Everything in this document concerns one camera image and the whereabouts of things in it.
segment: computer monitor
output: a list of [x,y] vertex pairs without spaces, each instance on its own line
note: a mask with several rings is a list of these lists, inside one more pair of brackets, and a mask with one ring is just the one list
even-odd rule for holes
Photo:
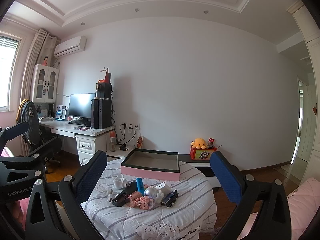
[[70,95],[69,116],[91,118],[91,100],[95,94]]

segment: speaker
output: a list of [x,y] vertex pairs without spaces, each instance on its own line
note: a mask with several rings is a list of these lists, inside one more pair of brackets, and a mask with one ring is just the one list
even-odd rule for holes
[[99,129],[99,100],[91,100],[91,127]]
[[99,129],[111,126],[111,100],[99,100]]
[[110,83],[96,83],[96,97],[111,99],[112,85]]

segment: white ceiling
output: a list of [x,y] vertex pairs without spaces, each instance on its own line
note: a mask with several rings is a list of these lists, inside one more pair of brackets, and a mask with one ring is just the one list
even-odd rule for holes
[[312,64],[305,41],[301,41],[290,48],[281,51],[280,54],[286,56],[298,66],[302,67],[306,73],[313,73]]
[[220,22],[274,44],[299,31],[286,9],[296,0],[16,0],[6,19],[63,38],[108,22],[154,16]]

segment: air conditioner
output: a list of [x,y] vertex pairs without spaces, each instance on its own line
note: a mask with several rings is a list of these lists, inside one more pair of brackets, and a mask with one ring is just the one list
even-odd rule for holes
[[75,37],[57,45],[54,50],[54,56],[60,58],[66,55],[84,51],[84,46],[87,38],[85,36]]

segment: window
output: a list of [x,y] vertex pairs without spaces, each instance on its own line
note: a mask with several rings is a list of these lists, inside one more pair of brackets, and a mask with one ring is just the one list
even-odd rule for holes
[[19,42],[0,34],[0,111],[9,108],[9,86]]

